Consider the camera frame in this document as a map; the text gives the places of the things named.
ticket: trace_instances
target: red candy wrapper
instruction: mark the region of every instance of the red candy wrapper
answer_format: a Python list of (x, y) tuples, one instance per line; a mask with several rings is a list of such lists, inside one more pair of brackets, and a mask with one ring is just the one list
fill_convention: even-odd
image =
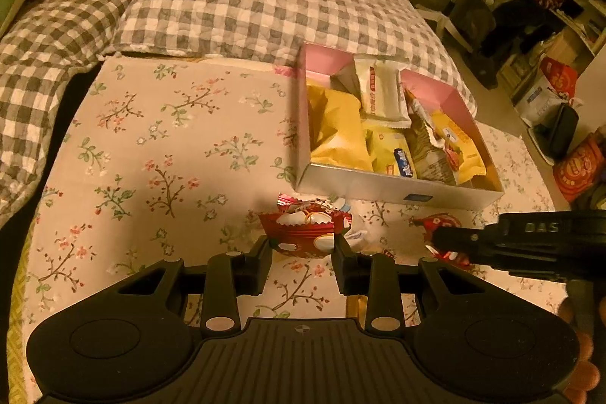
[(278, 196), (278, 211), (259, 214), (272, 248), (285, 256), (321, 259), (334, 250), (334, 235), (351, 227), (351, 214), (323, 199)]
[(433, 232), (437, 230), (438, 227), (449, 226), (451, 228), (460, 228), (461, 222), (457, 218), (447, 212), (443, 212), (441, 214), (428, 216), (427, 218), (411, 218), (410, 224), (411, 226), (422, 226), (425, 229), (425, 247), (435, 258), (456, 265), (461, 269), (466, 270), (470, 268), (469, 258), (465, 254), (460, 254), (458, 252), (441, 252), (431, 243)]

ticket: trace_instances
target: floral tablecloth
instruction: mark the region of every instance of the floral tablecloth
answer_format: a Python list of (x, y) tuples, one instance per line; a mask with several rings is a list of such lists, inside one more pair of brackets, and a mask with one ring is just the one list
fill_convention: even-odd
[[(236, 60), (112, 57), (65, 137), (26, 244), (13, 289), (8, 336), (12, 404), (39, 390), (25, 361), (34, 327), (145, 266), (166, 258), (206, 264), (226, 250), (248, 250), (262, 234), (256, 212), (292, 193), (299, 139), (292, 69)], [(440, 222), (481, 228), (501, 212), (548, 211), (547, 189), (523, 141), (480, 125), (505, 195), (484, 211), (349, 201), (367, 242), (416, 264)], [(342, 198), (330, 198), (344, 201)], [(555, 310), (564, 288), (475, 274)], [(188, 323), (199, 319), (191, 297)], [(327, 259), (275, 254), (264, 293), (241, 297), (249, 317), (342, 317)], [(414, 306), (405, 298), (411, 321)]]

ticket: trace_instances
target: gray checkered quilt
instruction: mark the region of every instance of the gray checkered quilt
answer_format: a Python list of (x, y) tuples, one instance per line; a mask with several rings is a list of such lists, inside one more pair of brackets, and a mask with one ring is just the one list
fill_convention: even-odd
[(0, 226), (40, 181), (67, 83), (98, 63), (131, 1), (42, 0), (0, 40)]
[(134, 0), (108, 51), (293, 65), (304, 42), (398, 57), (453, 85), (475, 115), (455, 64), (408, 0)]

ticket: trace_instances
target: snack box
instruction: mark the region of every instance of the snack box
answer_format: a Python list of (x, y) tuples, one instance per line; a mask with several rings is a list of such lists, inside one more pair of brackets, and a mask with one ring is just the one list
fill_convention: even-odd
[(486, 165), (485, 177), (474, 177), (463, 185), (451, 186), (311, 163), (307, 82), (313, 80), (314, 84), (345, 91), (337, 78), (331, 76), (352, 62), (353, 54), (311, 43), (306, 43), (299, 52), (297, 192), (469, 211), (481, 211), (503, 195), (495, 164), (459, 92), (449, 84), (411, 70), (400, 73), (406, 88), (429, 112), (441, 108), (473, 139)]

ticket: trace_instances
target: red bag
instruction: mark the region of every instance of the red bag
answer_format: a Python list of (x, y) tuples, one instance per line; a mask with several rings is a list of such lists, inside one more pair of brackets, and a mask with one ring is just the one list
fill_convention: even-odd
[(552, 85), (559, 97), (570, 101), (575, 97), (576, 82), (579, 74), (566, 64), (545, 57), (540, 63), (540, 70)]
[(553, 167), (553, 176), (568, 202), (589, 189), (602, 172), (604, 155), (600, 150), (601, 133), (592, 133), (566, 159)]

